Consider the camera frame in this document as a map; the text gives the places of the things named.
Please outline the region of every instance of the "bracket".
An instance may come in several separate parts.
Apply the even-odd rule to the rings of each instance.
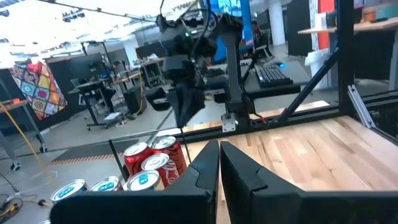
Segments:
[[[348,85],[348,96],[351,99],[362,124],[367,128],[375,128],[376,125],[374,124],[368,109],[366,109],[366,106],[354,85]]]

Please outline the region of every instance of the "red soda can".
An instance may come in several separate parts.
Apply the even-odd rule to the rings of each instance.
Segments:
[[[148,157],[142,162],[141,168],[142,170],[157,170],[165,188],[179,177],[175,163],[166,153]]]
[[[141,172],[142,162],[153,155],[154,152],[144,142],[133,144],[124,151],[124,163],[130,173],[130,176]]]
[[[173,136],[162,137],[152,145],[155,154],[166,153],[177,167],[178,174],[181,175],[187,168],[184,154],[182,153],[181,144]]]

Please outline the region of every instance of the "computer monitor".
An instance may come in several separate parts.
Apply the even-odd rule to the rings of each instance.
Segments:
[[[241,50],[250,49],[253,45],[253,33],[251,29],[251,12],[249,0],[210,0],[211,10],[215,13],[228,13],[232,16],[242,17],[243,31],[242,40],[246,46]],[[214,62],[226,58],[225,44],[221,39],[217,40],[217,52],[214,56]]]
[[[68,61],[68,66],[73,76],[79,80],[108,73],[101,54],[71,58]]]

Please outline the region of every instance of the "person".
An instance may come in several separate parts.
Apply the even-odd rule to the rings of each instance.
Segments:
[[[257,21],[251,22],[251,29],[253,31],[253,41],[255,47],[268,45],[268,37],[265,33],[260,31]]]
[[[253,42],[254,42],[254,47],[255,47],[255,48],[258,48],[258,47],[261,47],[261,46],[264,46],[264,45],[267,46],[265,50],[267,51],[267,54],[268,54],[268,55],[265,55],[265,53],[264,53],[263,51],[260,51],[260,52],[259,52],[260,58],[262,58],[262,57],[264,57],[264,56],[265,56],[265,57],[266,57],[266,56],[270,56],[270,57],[271,57],[271,56],[272,56],[272,53],[271,53],[271,51],[269,50],[268,35],[260,30],[257,21],[252,21],[252,22],[251,22],[251,28],[252,28],[252,31],[253,31]]]

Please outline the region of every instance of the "wheel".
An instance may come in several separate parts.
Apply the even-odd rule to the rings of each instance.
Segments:
[[[40,146],[40,148],[39,148],[39,151],[40,152],[47,152],[47,146]]]
[[[19,168],[21,168],[21,164],[17,161],[12,162],[12,165],[10,166],[10,169],[12,171],[17,171],[19,170]]]

